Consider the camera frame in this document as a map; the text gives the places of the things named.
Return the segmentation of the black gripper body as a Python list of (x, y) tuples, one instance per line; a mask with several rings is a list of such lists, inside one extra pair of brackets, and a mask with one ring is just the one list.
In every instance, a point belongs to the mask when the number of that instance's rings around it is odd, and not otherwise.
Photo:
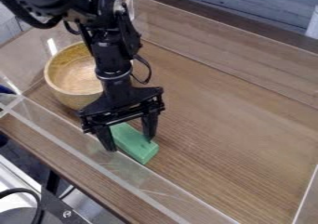
[(115, 74), (96, 70), (96, 76), (103, 85), (102, 95), (79, 111), (86, 133), (96, 133), (99, 126), (120, 124), (152, 112), (159, 117), (164, 110), (160, 86), (135, 87), (130, 71)]

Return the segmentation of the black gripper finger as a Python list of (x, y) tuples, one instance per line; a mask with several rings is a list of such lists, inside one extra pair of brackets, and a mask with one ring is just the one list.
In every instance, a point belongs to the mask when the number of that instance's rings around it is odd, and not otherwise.
[(147, 141), (151, 141), (156, 134), (158, 113), (152, 112), (142, 117), (143, 134)]
[(108, 152), (116, 151), (115, 140), (111, 132), (111, 128), (108, 126), (99, 126), (96, 128), (96, 136), (98, 139)]

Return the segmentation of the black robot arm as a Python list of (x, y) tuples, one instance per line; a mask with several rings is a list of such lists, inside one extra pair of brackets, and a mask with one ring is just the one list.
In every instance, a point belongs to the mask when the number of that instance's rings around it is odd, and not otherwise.
[(82, 129), (98, 136), (104, 149), (116, 150), (111, 126), (135, 118), (142, 120), (143, 135), (156, 135), (158, 118), (166, 109), (160, 86), (136, 87), (132, 61), (142, 34), (132, 25), (124, 0), (0, 0), (12, 14), (37, 29), (63, 24), (80, 36), (95, 60), (95, 74), (102, 83), (99, 98), (79, 110)]

